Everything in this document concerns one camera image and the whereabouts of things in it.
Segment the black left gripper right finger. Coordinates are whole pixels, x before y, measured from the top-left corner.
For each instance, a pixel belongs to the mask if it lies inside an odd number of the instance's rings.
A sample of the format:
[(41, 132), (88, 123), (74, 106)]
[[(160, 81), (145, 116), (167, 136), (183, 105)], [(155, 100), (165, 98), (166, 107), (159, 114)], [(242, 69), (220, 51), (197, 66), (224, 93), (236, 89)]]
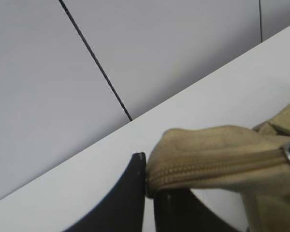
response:
[(189, 189), (167, 189), (154, 198), (158, 232), (231, 232), (232, 226), (208, 209)]

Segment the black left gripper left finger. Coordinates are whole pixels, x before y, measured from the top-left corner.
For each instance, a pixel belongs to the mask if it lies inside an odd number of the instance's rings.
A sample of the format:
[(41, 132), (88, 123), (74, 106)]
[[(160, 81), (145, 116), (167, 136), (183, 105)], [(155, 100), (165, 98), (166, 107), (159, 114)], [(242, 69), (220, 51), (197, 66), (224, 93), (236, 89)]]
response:
[(145, 208), (145, 153), (134, 153), (105, 197), (67, 232), (141, 232)]

